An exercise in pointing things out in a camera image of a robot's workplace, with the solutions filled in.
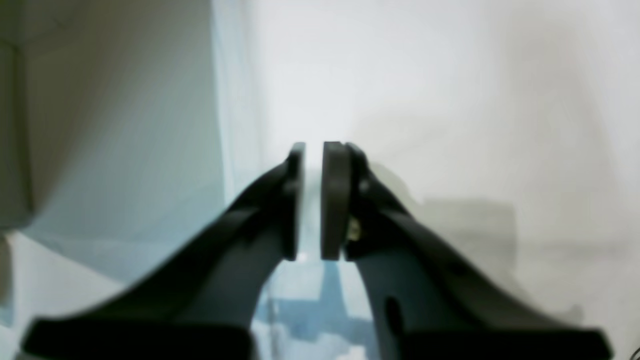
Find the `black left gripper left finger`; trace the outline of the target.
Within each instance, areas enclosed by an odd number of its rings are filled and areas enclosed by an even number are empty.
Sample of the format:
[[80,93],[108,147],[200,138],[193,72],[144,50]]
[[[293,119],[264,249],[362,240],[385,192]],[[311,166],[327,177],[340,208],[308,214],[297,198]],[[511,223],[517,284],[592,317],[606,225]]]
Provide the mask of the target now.
[[254,180],[145,278],[71,316],[39,317],[22,341],[39,360],[253,360],[263,285],[298,250],[306,146]]

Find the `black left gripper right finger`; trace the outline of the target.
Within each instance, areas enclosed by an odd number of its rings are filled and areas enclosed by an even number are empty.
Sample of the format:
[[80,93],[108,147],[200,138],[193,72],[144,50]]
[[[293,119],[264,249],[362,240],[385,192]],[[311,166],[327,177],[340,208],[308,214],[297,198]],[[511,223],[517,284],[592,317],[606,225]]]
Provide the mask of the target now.
[[605,334],[498,288],[419,223],[353,143],[323,145],[320,253],[354,262],[384,360],[610,360]]

